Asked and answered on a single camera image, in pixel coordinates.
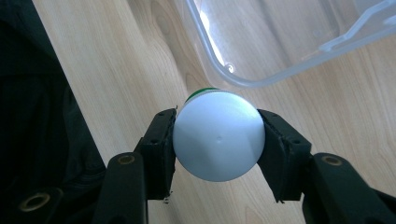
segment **transparent plastic bin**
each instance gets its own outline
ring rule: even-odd
[[[396,33],[396,0],[175,0],[210,84],[275,83]]]

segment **black fabric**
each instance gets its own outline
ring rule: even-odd
[[[33,189],[59,187],[72,197],[105,175],[59,62],[4,21],[0,143],[0,216],[10,201]]]

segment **wooden table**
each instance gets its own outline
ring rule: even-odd
[[[153,116],[207,87],[171,1],[35,0],[105,162],[132,151]],[[396,36],[270,87],[242,90],[325,151],[349,160],[374,188],[396,195]],[[301,203],[275,203],[260,169],[225,183],[179,162],[169,204],[150,223],[304,223]]]

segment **round lid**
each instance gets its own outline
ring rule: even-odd
[[[180,163],[209,181],[237,178],[256,164],[264,148],[257,109],[226,91],[204,91],[184,105],[175,122],[173,144]]]

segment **wooden surface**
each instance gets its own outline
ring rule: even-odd
[[[170,1],[34,2],[105,162],[133,150],[157,112],[208,86]],[[396,195],[395,47],[391,36],[239,93],[281,115],[314,153],[346,158]],[[176,168],[171,202],[149,202],[150,223],[304,223],[301,203],[275,203],[257,166],[225,183]]]

